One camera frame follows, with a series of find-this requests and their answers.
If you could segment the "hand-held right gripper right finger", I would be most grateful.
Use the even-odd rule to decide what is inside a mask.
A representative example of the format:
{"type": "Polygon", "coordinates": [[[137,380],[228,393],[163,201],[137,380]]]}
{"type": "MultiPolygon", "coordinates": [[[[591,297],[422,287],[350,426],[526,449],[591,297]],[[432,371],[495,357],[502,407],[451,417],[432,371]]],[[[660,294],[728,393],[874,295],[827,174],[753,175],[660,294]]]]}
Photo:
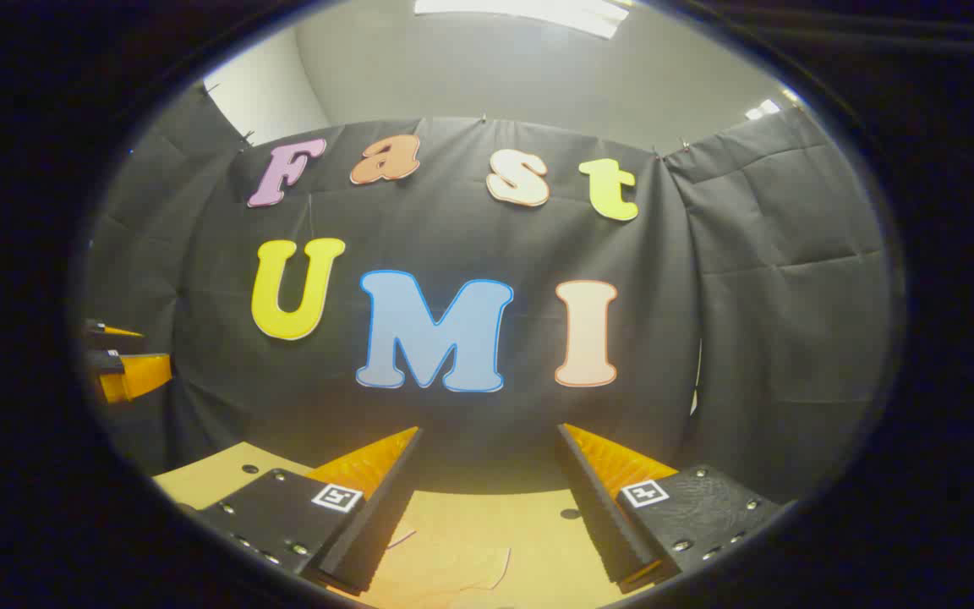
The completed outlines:
{"type": "Polygon", "coordinates": [[[626,592],[717,563],[782,510],[710,465],[676,469],[575,425],[556,431],[588,536],[626,592]]]}

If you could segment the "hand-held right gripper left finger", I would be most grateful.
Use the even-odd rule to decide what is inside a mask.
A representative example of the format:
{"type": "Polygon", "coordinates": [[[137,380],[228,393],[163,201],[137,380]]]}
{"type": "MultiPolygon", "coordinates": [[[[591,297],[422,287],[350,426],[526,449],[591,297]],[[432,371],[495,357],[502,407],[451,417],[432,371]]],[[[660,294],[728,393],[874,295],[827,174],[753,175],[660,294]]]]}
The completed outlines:
{"type": "Polygon", "coordinates": [[[422,435],[414,425],[307,475],[271,468],[197,518],[293,577],[357,596],[371,585],[413,494],[422,435]]]}

